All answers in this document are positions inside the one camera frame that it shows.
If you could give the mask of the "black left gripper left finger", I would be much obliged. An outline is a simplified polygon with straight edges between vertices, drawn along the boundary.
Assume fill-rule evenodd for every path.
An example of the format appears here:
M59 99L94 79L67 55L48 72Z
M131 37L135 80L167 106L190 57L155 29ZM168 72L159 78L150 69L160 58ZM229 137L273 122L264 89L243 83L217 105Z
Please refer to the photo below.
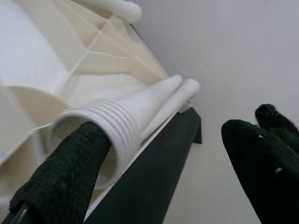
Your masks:
M82 224L110 140L82 124L20 187L9 205L10 224Z

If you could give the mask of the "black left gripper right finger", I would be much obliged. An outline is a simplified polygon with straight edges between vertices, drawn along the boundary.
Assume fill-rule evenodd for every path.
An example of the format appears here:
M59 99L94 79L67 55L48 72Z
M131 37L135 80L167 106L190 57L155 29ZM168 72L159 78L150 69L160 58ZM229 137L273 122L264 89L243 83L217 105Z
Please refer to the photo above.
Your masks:
M255 111L258 125L231 119L222 142L238 180L263 224L299 222L299 130L271 104Z

